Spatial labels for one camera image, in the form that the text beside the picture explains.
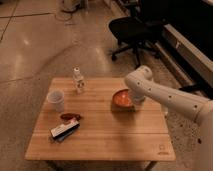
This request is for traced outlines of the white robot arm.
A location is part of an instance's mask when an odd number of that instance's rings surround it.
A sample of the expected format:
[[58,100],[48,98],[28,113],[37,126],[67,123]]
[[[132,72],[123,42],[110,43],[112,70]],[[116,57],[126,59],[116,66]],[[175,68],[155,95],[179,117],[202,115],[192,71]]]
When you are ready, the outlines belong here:
[[213,100],[155,83],[145,65],[126,75],[124,82],[134,103],[149,97],[196,123],[200,142],[193,171],[213,171]]

